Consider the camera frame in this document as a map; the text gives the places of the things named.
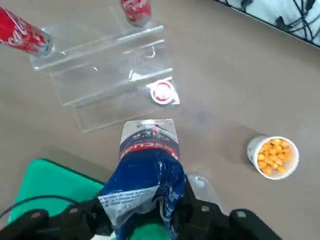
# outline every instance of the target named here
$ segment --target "cup rim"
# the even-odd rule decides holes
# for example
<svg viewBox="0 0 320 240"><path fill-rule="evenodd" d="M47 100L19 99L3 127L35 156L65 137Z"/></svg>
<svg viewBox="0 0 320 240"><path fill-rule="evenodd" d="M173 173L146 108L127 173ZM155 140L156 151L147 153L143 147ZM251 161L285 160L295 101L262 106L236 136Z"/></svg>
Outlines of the cup rim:
<svg viewBox="0 0 320 240"><path fill-rule="evenodd" d="M287 143L289 143L291 145L291 147L293 148L293 150L294 150L294 155L295 155L295 158L296 158L293 167L289 171L287 171L286 173L284 173L282 176L279 176L279 177L268 176L263 171L261 171L260 168L258 167L258 154L260 152L260 149L262 148L262 146L264 144L268 143L269 141L271 141L273 139L282 139L282 140L285 140ZM297 146L290 139L285 138L283 136L270 136L270 137L267 137L262 142L260 142L260 144L258 145L258 147L256 147L256 149L254 150L254 153L253 153L253 165L255 166L255 168L257 169L257 171L260 174L262 174L265 178L271 179L271 180L281 180L281 179L285 179L285 178L289 177L291 174L293 174L296 171L296 169L297 169L297 167L299 165L299 161L300 161L300 155L299 155L299 151L298 151Z"/></svg>

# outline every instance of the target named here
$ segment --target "white cup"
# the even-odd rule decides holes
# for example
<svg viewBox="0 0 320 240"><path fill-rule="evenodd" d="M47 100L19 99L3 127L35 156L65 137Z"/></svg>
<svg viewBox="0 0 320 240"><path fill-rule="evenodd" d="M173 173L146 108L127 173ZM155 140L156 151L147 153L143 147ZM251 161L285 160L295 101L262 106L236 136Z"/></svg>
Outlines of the white cup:
<svg viewBox="0 0 320 240"><path fill-rule="evenodd" d="M272 171L271 175L266 175L258 167L258 154L259 154L259 151L261 150L261 148L263 147L263 145L273 139L282 139L282 140L286 141L288 144L290 144L290 147L292 149L292 160L290 162L286 162L286 164L285 164L286 172L281 173L279 171L274 170L274 171ZM296 170L296 168L299 164L299 151L298 151L296 145L291 140L289 140L285 137L282 137L282 136L260 135L260 136L253 138L247 146L247 156L259 173L261 173L267 179L272 179L272 180L285 179L286 177L290 176Z"/></svg>

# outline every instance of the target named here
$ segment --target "red can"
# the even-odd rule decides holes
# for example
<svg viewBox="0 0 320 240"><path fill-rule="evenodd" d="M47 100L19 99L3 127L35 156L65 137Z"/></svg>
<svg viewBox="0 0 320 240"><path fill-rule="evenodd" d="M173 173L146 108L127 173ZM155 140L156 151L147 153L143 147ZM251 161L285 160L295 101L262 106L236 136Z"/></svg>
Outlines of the red can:
<svg viewBox="0 0 320 240"><path fill-rule="evenodd" d="M2 7L0 7L0 44L37 57L47 56L53 45L50 35Z"/></svg>
<svg viewBox="0 0 320 240"><path fill-rule="evenodd" d="M151 18L150 0L120 0L124 13L135 27L143 27Z"/></svg>

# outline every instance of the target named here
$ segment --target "clear acrylic stand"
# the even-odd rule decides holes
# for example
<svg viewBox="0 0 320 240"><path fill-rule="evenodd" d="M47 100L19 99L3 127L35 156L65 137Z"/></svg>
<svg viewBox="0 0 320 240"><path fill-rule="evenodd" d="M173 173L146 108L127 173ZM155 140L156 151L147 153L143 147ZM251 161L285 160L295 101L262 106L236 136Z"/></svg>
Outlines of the clear acrylic stand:
<svg viewBox="0 0 320 240"><path fill-rule="evenodd" d="M74 107L83 132L164 107L150 95L159 80L174 86L170 54L159 35L162 24L131 26L118 1L71 18L43 28L52 36L52 53L30 56L30 62L35 71L51 75L61 104ZM179 103L176 95L170 105Z"/></svg>

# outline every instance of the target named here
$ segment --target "transparent plastic holder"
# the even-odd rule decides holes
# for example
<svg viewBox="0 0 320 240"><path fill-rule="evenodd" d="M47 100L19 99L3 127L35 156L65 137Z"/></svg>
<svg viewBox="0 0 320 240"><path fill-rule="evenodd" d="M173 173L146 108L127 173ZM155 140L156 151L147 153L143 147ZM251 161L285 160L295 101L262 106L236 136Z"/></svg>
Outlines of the transparent plastic holder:
<svg viewBox="0 0 320 240"><path fill-rule="evenodd" d="M155 40L150 36L127 47L100 51L93 58L78 59L76 66L52 74L61 104L74 105L100 94L121 93L172 72L165 41Z"/></svg>
<svg viewBox="0 0 320 240"><path fill-rule="evenodd" d="M192 187L195 198L200 201L218 205L221 211L224 213L220 199L217 197L210 182L204 176L197 172L189 172L186 175Z"/></svg>
<svg viewBox="0 0 320 240"><path fill-rule="evenodd" d="M149 79L153 81L143 86L112 96L100 95L99 99L75 106L74 111L81 130L83 132L97 130L180 104L172 72ZM152 90L160 82L169 82L174 87L172 101L165 105L158 104L151 97Z"/></svg>
<svg viewBox="0 0 320 240"><path fill-rule="evenodd" d="M70 13L60 23L44 27L53 40L52 52L47 57L30 56L30 61L35 71L53 74L68 68L74 60L163 29L152 19L144 27L133 27L119 1L106 0L104 7Z"/></svg>

